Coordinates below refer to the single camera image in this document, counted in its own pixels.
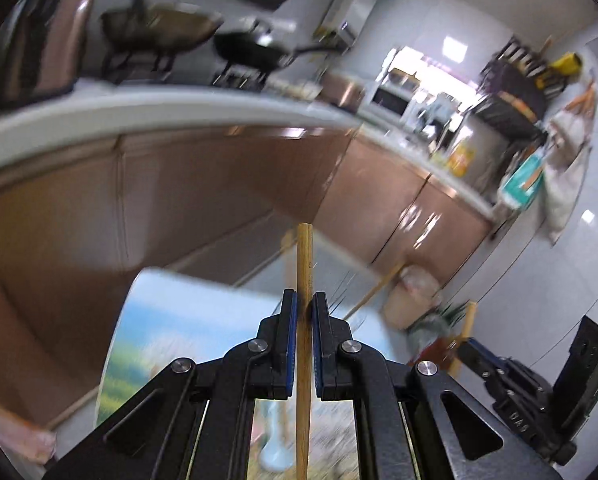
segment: frying pan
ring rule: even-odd
[[[213,42],[217,54],[226,60],[226,70],[233,64],[255,68],[262,74],[270,74],[290,65],[301,54],[310,52],[336,52],[339,48],[324,45],[310,45],[290,50],[282,43],[274,41],[271,27],[256,20],[248,31],[215,34]]]
[[[115,52],[175,55],[205,43],[223,23],[220,14],[204,14],[197,9],[185,4],[154,6],[146,11],[146,21],[132,7],[107,10],[101,15],[101,28]]]
[[[161,56],[169,56],[166,70],[171,70],[177,54],[205,43],[223,23],[221,14],[203,13],[198,6],[173,2],[148,9],[146,0],[132,0],[132,5],[125,9],[107,10],[100,19],[103,34],[111,46],[104,60],[104,75],[112,57],[121,53],[127,54],[124,64],[132,54],[156,54],[154,70],[158,69]]]

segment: wooden stick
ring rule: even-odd
[[[388,272],[388,274],[386,274],[379,283],[377,283],[377,285],[375,285],[373,288],[370,289],[370,292],[368,292],[365,296],[364,299],[359,301],[358,304],[356,304],[351,310],[350,312],[348,312],[348,314],[346,314],[343,319],[348,320],[348,318],[350,318],[350,316],[352,316],[356,311],[358,311],[361,307],[363,307],[368,301],[370,301],[370,299],[377,293],[379,292],[382,288],[384,288],[388,283],[390,283],[391,281],[393,281],[393,278],[399,274],[400,270],[403,269],[403,266],[405,265],[405,263],[400,263],[397,264],[396,266],[394,266],[390,272]]]
[[[313,384],[313,343],[310,302],[313,298],[313,226],[297,230],[297,480],[308,478],[310,403]]]
[[[464,317],[464,325],[463,327],[461,327],[461,333],[459,334],[459,337],[456,339],[457,346],[463,343],[466,339],[468,339],[471,333],[473,333],[474,317],[476,316],[476,314],[477,302],[469,301],[468,305],[466,305],[466,317]],[[457,358],[454,358],[448,368],[448,374],[452,375],[452,377],[457,377],[460,367],[461,361]]]

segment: cabinet door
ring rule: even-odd
[[[354,139],[321,203],[314,225],[330,240],[369,264],[390,238],[424,181],[396,155]]]
[[[399,262],[417,264],[444,285],[489,230],[486,219],[427,182],[372,266],[385,274]]]
[[[117,170],[114,155],[98,156],[0,192],[0,283],[42,346],[87,388],[100,380],[130,285]]]
[[[122,161],[128,268],[166,266],[271,211],[234,186],[241,144],[232,139],[127,143]]]

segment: ceiling light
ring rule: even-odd
[[[453,60],[455,63],[461,63],[464,57],[466,57],[467,50],[468,46],[464,45],[461,41],[457,41],[450,36],[445,37],[442,53],[448,59]]]
[[[595,219],[595,214],[590,210],[586,209],[582,213],[582,220],[586,222],[586,224],[590,224]]]

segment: floor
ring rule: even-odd
[[[281,298],[284,288],[295,288],[295,283],[287,283],[287,280],[292,281],[296,275],[296,259],[296,249],[293,248],[286,256],[274,260],[242,286]],[[313,289],[326,293],[330,307],[334,308],[333,315],[338,317],[343,317],[378,282],[377,275],[317,233],[313,241],[313,269]],[[350,317],[349,323],[355,338],[374,346],[388,359],[406,363],[411,354],[405,337],[399,331],[387,327],[379,314],[387,294],[388,290],[377,293],[366,307]],[[316,469],[326,471],[331,468],[335,453],[331,444],[335,440],[336,453],[341,452],[346,457],[350,455],[353,458],[356,455],[351,406],[343,404],[322,403],[314,399],[314,409],[317,410],[315,413],[318,413],[318,416],[314,416],[311,423],[311,478]],[[64,456],[92,431],[94,420],[95,400],[92,400],[57,428],[57,458]],[[349,435],[350,438],[344,438],[343,435]],[[323,462],[323,468],[317,467],[319,460]],[[356,460],[335,462],[340,478],[357,477]]]
[[[482,268],[489,270],[488,260]],[[483,293],[474,298],[480,304],[473,335],[496,354],[513,356],[554,381],[582,316],[598,323],[598,118],[586,180],[564,234],[553,246],[543,225]],[[463,370],[460,382],[489,402],[474,374]],[[576,442],[575,457],[558,468],[565,480],[586,478],[598,463],[598,405]]]

